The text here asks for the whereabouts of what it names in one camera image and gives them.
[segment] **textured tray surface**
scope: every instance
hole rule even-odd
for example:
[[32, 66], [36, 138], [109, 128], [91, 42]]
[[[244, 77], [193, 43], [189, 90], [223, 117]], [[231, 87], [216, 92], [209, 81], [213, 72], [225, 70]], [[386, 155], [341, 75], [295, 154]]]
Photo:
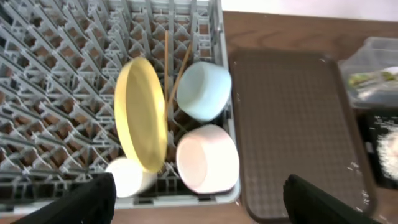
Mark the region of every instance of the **textured tray surface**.
[[337, 87], [336, 65], [320, 54], [240, 50], [230, 66], [243, 204], [250, 215], [287, 217], [282, 186], [290, 174], [364, 211], [368, 173], [357, 162], [355, 152], [363, 148]]

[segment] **wooden table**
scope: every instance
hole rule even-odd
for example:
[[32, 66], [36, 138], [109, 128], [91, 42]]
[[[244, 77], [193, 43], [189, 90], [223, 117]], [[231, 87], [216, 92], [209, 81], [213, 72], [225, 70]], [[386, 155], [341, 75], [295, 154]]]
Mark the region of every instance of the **wooden table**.
[[[276, 16], [224, 12], [228, 52], [237, 47], [272, 47], [317, 50], [335, 59], [348, 58], [370, 36], [398, 38], [398, 22], [352, 21], [316, 17]], [[380, 222], [398, 223], [398, 191], [378, 189]], [[9, 223], [17, 217], [5, 218]], [[176, 207], [147, 210], [118, 210], [113, 223], [230, 223], [249, 224], [251, 219], [235, 203], [208, 207]]]

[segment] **chopstick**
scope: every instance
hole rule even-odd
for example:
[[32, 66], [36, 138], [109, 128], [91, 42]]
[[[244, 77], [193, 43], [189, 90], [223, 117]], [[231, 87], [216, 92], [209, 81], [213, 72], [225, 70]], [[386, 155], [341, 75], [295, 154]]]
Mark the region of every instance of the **chopstick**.
[[[164, 36], [165, 49], [164, 49], [164, 100], [167, 105], [167, 95], [169, 94], [169, 32], [165, 32]], [[167, 106], [165, 107], [165, 118], [167, 121]]]
[[187, 49], [187, 52], [185, 53], [184, 60], [182, 61], [181, 68], [180, 68], [180, 71], [178, 73], [178, 77], [177, 77], [177, 79], [176, 79], [176, 81], [174, 83], [173, 90], [172, 90], [172, 92], [170, 94], [169, 101], [167, 102], [166, 109], [168, 109], [170, 107], [170, 105], [173, 103], [174, 95], [175, 95], [175, 92], [177, 92], [177, 87], [178, 87], [178, 84], [180, 83], [180, 79], [181, 79], [182, 73], [184, 72], [185, 66], [187, 65], [191, 49], [192, 49], [192, 41], [190, 42], [190, 44], [188, 46], [188, 49]]

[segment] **white wall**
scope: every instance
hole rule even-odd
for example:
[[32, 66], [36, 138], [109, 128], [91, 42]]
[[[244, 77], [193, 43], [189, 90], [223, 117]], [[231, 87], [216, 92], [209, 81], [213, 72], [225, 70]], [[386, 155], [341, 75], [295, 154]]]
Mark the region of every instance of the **white wall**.
[[398, 21], [398, 0], [221, 0], [221, 2], [225, 11]]

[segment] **wooden chopsticks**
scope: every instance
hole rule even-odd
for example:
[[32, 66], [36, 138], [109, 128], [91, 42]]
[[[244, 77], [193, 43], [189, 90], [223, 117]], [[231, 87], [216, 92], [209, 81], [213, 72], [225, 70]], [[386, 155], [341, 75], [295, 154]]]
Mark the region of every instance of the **wooden chopsticks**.
[[168, 82], [169, 82], [169, 76], [168, 76], [168, 68], [169, 68], [169, 63], [168, 63], [168, 57], [169, 57], [169, 55], [168, 55], [168, 53], [167, 53], [167, 51], [168, 51], [168, 49], [169, 49], [169, 42], [168, 42], [168, 40], [169, 40], [169, 32], [168, 31], [166, 31], [165, 32], [165, 56], [164, 56], [164, 58], [165, 58], [165, 71], [164, 71], [164, 75], [165, 75], [165, 77], [164, 77], [164, 91], [165, 91], [165, 93], [164, 93], [164, 96], [165, 96], [165, 101], [166, 101], [166, 119], [167, 119], [167, 110], [168, 110], [168, 108], [170, 107], [170, 105], [172, 105], [173, 104], [173, 100], [174, 100], [174, 96], [175, 96], [175, 93], [177, 92], [177, 87], [178, 87], [178, 84], [180, 83], [180, 79], [181, 79], [181, 76], [182, 76], [182, 73], [184, 72], [184, 70], [185, 70], [185, 66], [187, 65], [187, 62], [188, 62], [188, 58], [189, 58], [189, 55], [190, 55], [190, 52], [191, 52], [191, 50], [192, 50], [192, 42], [190, 42], [190, 44], [189, 44], [189, 46], [188, 46], [188, 49], [187, 49], [187, 52], [185, 53], [185, 56], [184, 56], [184, 59], [183, 59], [183, 61], [182, 61], [182, 64], [181, 64], [181, 68], [180, 68], [180, 71], [179, 71], [179, 73], [178, 73], [178, 76], [177, 76], [177, 79], [176, 79], [176, 81], [175, 81], [175, 83], [174, 83], [174, 86], [173, 86], [173, 89], [172, 89], [172, 92], [171, 92], [171, 94], [170, 94], [170, 98], [169, 99], [167, 99], [167, 95], [168, 95], [168, 87], [169, 87], [169, 84], [168, 84]]

